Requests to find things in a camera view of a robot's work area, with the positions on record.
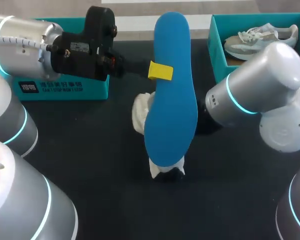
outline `white cable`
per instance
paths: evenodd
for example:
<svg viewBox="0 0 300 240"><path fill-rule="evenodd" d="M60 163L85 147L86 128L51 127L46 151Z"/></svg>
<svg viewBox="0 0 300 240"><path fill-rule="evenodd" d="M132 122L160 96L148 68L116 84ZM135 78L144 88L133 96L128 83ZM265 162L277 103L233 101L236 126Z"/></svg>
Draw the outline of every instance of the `white cable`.
<svg viewBox="0 0 300 240"><path fill-rule="evenodd" d="M0 44L9 44L9 45L17 45L22 44L24 46L29 46L35 49L46 50L46 43L38 43L33 40L29 40L22 37L14 37L14 36L0 36Z"/></svg>

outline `shoe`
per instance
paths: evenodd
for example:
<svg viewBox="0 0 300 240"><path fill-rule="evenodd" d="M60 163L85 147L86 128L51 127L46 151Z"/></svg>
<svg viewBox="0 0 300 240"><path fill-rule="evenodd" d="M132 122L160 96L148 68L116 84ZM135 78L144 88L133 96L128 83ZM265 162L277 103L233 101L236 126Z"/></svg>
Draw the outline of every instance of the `shoe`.
<svg viewBox="0 0 300 240"><path fill-rule="evenodd" d="M298 27L277 28L267 23L248 31L238 32L225 40L224 50L240 60L249 60L273 42L281 42L294 48L298 41Z"/></svg>
<svg viewBox="0 0 300 240"><path fill-rule="evenodd" d="M155 93L140 93L136 96L132 106L132 125L138 133L145 134L145 121L151 108ZM151 177L158 182L176 182L185 175L185 157L183 156L176 164L167 167L155 165L149 158Z"/></svg>

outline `black mount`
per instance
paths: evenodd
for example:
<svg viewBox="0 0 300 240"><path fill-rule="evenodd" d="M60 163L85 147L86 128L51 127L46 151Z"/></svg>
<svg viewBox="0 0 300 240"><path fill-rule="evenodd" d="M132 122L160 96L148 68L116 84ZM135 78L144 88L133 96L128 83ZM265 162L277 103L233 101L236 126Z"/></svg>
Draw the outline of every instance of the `black mount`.
<svg viewBox="0 0 300 240"><path fill-rule="evenodd" d="M69 51L67 56L51 52L53 70L60 74L105 81L109 74L109 61L105 54L111 53L117 32L112 10L90 7L82 33L64 31L53 42L59 50L63 50L61 52Z"/></svg>

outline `black label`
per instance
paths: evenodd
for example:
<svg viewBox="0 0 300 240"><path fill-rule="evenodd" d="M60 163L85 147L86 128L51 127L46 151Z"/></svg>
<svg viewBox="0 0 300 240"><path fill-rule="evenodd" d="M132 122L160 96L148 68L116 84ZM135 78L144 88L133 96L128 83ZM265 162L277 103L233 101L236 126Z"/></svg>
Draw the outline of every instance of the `black label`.
<svg viewBox="0 0 300 240"><path fill-rule="evenodd" d="M25 94L37 94L39 90L37 85L34 81L20 81L19 86L21 91Z"/></svg>

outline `silver cylinder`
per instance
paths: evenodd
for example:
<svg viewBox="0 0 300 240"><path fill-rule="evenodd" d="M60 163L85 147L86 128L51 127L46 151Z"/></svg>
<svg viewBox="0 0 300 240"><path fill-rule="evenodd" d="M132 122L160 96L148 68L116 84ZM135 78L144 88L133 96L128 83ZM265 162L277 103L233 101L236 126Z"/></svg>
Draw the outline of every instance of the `silver cylinder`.
<svg viewBox="0 0 300 240"><path fill-rule="evenodd" d="M72 201L0 142L0 240L75 240Z"/></svg>
<svg viewBox="0 0 300 240"><path fill-rule="evenodd" d="M2 37L20 37L52 44L62 32L56 23L0 15ZM52 69L50 52L22 44L0 44L0 70L8 75L34 79L55 80L60 76Z"/></svg>
<svg viewBox="0 0 300 240"><path fill-rule="evenodd" d="M300 88L300 57L274 42L209 90L205 104L225 127L290 103Z"/></svg>
<svg viewBox="0 0 300 240"><path fill-rule="evenodd" d="M38 130L31 116L0 76L0 142L26 156L38 141Z"/></svg>
<svg viewBox="0 0 300 240"><path fill-rule="evenodd" d="M281 240L300 240L300 170L277 206L275 222Z"/></svg>

